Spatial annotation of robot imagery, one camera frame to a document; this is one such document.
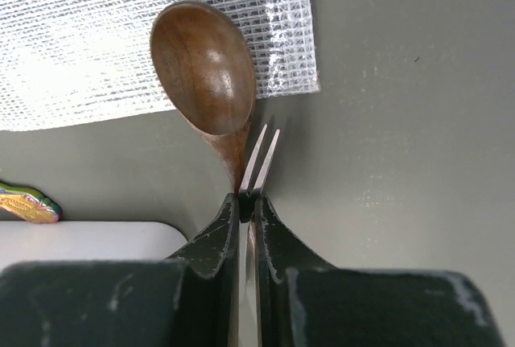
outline wooden spoon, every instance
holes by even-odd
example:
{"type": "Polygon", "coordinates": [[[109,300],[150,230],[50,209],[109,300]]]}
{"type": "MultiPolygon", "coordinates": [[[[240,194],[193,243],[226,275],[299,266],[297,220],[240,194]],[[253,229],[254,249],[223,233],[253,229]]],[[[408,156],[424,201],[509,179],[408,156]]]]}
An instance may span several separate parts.
{"type": "Polygon", "coordinates": [[[243,36],[217,9],[179,2],[156,19],[150,51],[168,97],[221,157],[237,192],[256,100],[243,36]]]}

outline gray surface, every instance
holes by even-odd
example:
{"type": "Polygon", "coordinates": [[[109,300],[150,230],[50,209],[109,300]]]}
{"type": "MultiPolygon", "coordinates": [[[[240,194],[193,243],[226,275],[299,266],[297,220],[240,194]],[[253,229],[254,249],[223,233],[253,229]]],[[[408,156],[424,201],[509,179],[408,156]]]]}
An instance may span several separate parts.
{"type": "MultiPolygon", "coordinates": [[[[323,92],[258,102],[257,121],[285,129],[267,184],[279,215],[339,266],[469,275],[515,345],[513,0],[312,1],[323,92]]],[[[67,219],[191,236],[229,190],[176,112],[0,142],[0,178],[67,219]]]]}

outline spoon bowl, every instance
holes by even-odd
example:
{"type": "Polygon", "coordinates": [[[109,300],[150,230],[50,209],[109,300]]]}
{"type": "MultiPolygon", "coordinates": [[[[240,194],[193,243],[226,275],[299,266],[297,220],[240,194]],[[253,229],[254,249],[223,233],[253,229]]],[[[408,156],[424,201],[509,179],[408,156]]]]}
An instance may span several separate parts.
{"type": "Polygon", "coordinates": [[[179,2],[156,19],[150,52],[168,97],[222,158],[236,191],[256,99],[245,39],[217,9],[179,2]]]}

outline fork tine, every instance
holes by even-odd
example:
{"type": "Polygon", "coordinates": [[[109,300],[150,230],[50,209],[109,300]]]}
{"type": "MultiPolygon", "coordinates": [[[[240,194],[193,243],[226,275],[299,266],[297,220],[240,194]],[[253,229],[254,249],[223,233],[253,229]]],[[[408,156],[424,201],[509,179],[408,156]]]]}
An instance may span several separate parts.
{"type": "Polygon", "coordinates": [[[240,192],[246,192],[249,190],[250,180],[252,179],[254,168],[256,167],[256,160],[258,159],[259,150],[261,149],[261,144],[263,143],[263,138],[265,137],[266,127],[267,125],[265,124],[261,130],[261,133],[259,134],[259,138],[257,138],[256,144],[254,144],[249,163],[245,169],[243,179],[241,180],[240,192]]]}
{"type": "Polygon", "coordinates": [[[266,181],[266,176],[268,175],[268,171],[270,170],[270,165],[272,164],[272,158],[274,157],[275,147],[277,146],[277,140],[279,139],[279,133],[281,131],[277,129],[275,131],[274,137],[272,138],[272,143],[268,148],[268,152],[266,152],[265,160],[263,161],[263,165],[259,174],[257,175],[256,183],[253,187],[253,192],[261,191],[263,189],[263,185],[266,181]]]}

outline white grid pattern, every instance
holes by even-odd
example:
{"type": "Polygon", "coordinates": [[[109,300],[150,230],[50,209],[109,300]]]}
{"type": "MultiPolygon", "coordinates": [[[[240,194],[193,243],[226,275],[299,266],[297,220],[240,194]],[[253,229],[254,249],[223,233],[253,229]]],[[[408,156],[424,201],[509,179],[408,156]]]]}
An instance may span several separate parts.
{"type": "MultiPolygon", "coordinates": [[[[0,130],[173,109],[150,59],[157,14],[180,0],[0,0],[0,130]]],[[[200,0],[252,52],[259,97],[319,89],[310,0],[200,0]]]]}

